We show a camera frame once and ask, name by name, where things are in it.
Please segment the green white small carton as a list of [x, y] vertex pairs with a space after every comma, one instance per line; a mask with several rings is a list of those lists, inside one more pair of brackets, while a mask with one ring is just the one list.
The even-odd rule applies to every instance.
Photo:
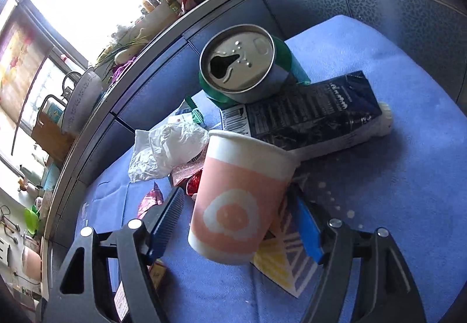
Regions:
[[204, 128], [206, 127], [203, 114], [190, 96], [184, 98], [175, 115], [181, 116], [184, 121], [191, 121]]

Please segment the dark blue milk carton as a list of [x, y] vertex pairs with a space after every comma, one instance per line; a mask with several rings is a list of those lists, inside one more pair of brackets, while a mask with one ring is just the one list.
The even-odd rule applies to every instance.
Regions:
[[393, 125], [389, 105], [378, 102], [362, 71], [294, 85], [225, 109], [221, 119], [223, 129], [282, 148], [301, 161], [384, 137]]

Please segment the maroon foil snack wrapper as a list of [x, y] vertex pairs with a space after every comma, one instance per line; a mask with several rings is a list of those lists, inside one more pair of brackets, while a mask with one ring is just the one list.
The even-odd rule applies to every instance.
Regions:
[[158, 185], [154, 183], [153, 188], [143, 197], [139, 204], [137, 218], [142, 219], [151, 207], [163, 205], [163, 202], [162, 192]]

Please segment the blue printed tablecloth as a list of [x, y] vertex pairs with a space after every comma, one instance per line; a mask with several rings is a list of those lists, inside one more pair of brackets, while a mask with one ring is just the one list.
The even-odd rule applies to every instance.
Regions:
[[[337, 15], [290, 38], [311, 81], [361, 70], [393, 112], [389, 135], [305, 162], [295, 180], [350, 227], [385, 227], [410, 268], [429, 322], [466, 283], [466, 116], [410, 57], [372, 27]], [[220, 265], [188, 245], [186, 200], [163, 261], [160, 289], [171, 322], [298, 322], [320, 269], [296, 265], [307, 286], [294, 297], [252, 265]]]

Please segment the pink white paper cup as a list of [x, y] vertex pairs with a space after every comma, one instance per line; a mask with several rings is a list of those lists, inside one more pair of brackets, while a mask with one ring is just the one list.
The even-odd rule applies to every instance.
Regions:
[[299, 165], [297, 156], [272, 144], [211, 130], [188, 244], [221, 264], [249, 262]]

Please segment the red white snack wrapper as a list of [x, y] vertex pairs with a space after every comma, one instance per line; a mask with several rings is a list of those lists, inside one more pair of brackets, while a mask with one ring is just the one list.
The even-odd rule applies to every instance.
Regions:
[[170, 174], [171, 184], [181, 187], [193, 200], [198, 193], [205, 158], [206, 150], [203, 150], [188, 163], [176, 167]]

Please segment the wooden cutting board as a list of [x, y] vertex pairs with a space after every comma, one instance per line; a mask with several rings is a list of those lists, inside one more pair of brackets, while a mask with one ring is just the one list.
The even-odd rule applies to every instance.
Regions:
[[69, 133], [62, 133], [61, 128], [40, 112], [31, 137], [57, 163], [63, 163], [72, 147], [75, 137]]

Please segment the white plastic bag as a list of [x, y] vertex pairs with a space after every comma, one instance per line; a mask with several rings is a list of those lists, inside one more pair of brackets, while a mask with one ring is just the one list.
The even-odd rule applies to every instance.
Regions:
[[171, 122], [149, 131], [137, 129], [128, 168], [130, 182], [167, 177], [195, 158], [208, 141], [208, 131], [193, 122]]

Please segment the white enamel basin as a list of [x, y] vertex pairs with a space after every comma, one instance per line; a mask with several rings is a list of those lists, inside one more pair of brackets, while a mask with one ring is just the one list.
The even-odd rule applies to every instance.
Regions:
[[62, 118], [62, 132], [77, 136], [86, 125], [103, 93], [101, 78], [88, 68], [80, 77], [67, 100]]

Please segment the green crushed beer can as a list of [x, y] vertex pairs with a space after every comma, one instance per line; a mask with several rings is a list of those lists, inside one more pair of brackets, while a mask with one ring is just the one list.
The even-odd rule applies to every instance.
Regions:
[[199, 84], [222, 110], [309, 81], [289, 46], [254, 24], [238, 24], [219, 32], [199, 58]]

